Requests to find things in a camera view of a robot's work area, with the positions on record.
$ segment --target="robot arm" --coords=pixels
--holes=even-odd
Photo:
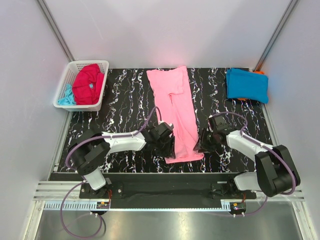
[[[159,157],[174,158],[175,137],[172,133],[173,125],[165,122],[141,132],[109,133],[92,127],[71,145],[69,151],[84,140],[97,136],[104,137],[80,146],[71,155],[76,172],[88,181],[93,190],[98,190],[106,184],[99,166],[104,164],[107,155],[129,150],[155,150],[155,154]]]
[[[292,188],[292,178],[281,162],[266,148],[276,152],[289,166],[295,178],[295,183],[300,184],[300,177],[289,150],[283,146],[272,146],[258,141],[245,133],[229,126],[222,116],[210,116],[209,127],[202,129],[200,138],[194,150],[199,152],[212,152],[220,144],[235,149],[255,163],[256,172],[240,173],[233,179],[239,191],[262,191],[268,197],[281,194]]]

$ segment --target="plastic basket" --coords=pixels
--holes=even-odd
[[[77,74],[80,72],[80,70],[90,64],[98,64],[101,73],[104,74],[103,78],[103,84],[102,89],[99,97],[99,101],[96,104],[93,105],[59,105],[58,100],[65,97],[65,91],[67,89],[67,84],[70,84],[71,86],[74,84],[76,80]],[[104,60],[84,60],[84,61],[72,61],[69,62],[68,65],[65,67],[64,72],[62,74],[58,90],[56,92],[53,105],[56,108],[65,109],[69,112],[94,112],[99,111],[101,109],[102,105],[102,98],[104,95],[104,90],[106,86],[107,81],[107,75],[108,75],[108,69],[109,69],[109,62]]]

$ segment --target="pink garment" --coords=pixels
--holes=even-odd
[[[162,120],[173,124],[175,158],[166,158],[165,162],[172,164],[202,159],[204,154],[193,150],[198,132],[187,67],[169,71],[149,70],[146,74]]]

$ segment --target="black marble tabletop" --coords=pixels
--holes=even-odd
[[[73,172],[65,165],[68,147],[72,139],[92,125],[104,132],[129,132],[138,130],[155,106],[150,87],[148,69],[109,69],[101,110],[98,112],[74,112],[64,143],[58,172]],[[271,144],[271,138],[259,102],[227,99],[226,68],[188,68],[192,102],[199,128],[207,127],[207,117],[213,113],[235,112],[248,120],[246,133]],[[243,121],[236,116],[226,116],[233,126]],[[154,114],[150,125],[157,123]],[[214,173],[253,171],[254,162],[227,146],[213,153],[206,153],[202,160],[166,164],[165,159],[154,152],[117,152],[106,156],[101,170],[104,173]]]

